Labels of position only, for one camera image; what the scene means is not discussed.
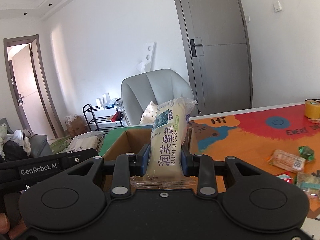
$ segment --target red wrapper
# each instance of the red wrapper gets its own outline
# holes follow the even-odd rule
[[[276,175],[279,179],[282,179],[288,183],[293,183],[293,178],[290,177],[290,173],[288,171],[284,172],[284,173],[281,173],[281,174],[278,174]]]

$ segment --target sofa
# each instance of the sofa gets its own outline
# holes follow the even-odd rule
[[[4,123],[7,125],[8,134],[13,134],[14,131],[10,129],[7,119],[6,118],[0,119],[0,125]],[[33,157],[42,157],[42,156],[53,154],[47,140],[48,138],[46,135],[36,134],[36,135],[33,135],[31,138],[29,138],[29,143],[31,145],[31,155]]]

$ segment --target packaging bag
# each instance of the packaging bag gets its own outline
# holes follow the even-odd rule
[[[151,152],[144,180],[184,180],[180,164],[181,145],[196,101],[177,98],[158,106],[151,133]]]
[[[65,152],[71,153],[91,148],[99,152],[103,144],[105,134],[106,132],[103,131],[91,131],[77,135],[72,139]]]

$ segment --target snack package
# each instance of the snack package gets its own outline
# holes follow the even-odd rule
[[[320,123],[320,119],[309,119],[311,123]]]
[[[299,153],[300,157],[306,159],[307,162],[311,162],[315,159],[315,151],[309,146],[300,146]]]
[[[282,179],[290,184],[293,183],[293,178],[290,177],[290,174],[288,171],[285,171],[283,173],[280,173],[278,175],[276,175],[277,178]]]
[[[320,178],[311,174],[298,172],[297,186],[303,190],[310,199],[320,200]]]
[[[144,180],[179,181],[184,178],[180,164],[181,145],[195,104],[195,100],[177,98],[158,105]]]
[[[275,150],[268,163],[281,169],[297,173],[303,171],[306,160],[282,150]]]

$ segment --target person's hand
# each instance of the person's hand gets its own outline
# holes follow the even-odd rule
[[[27,230],[26,225],[23,222],[23,219],[20,219],[18,225],[13,228],[10,228],[10,222],[8,217],[4,213],[0,213],[0,234],[8,233],[10,239],[14,239],[20,234]]]

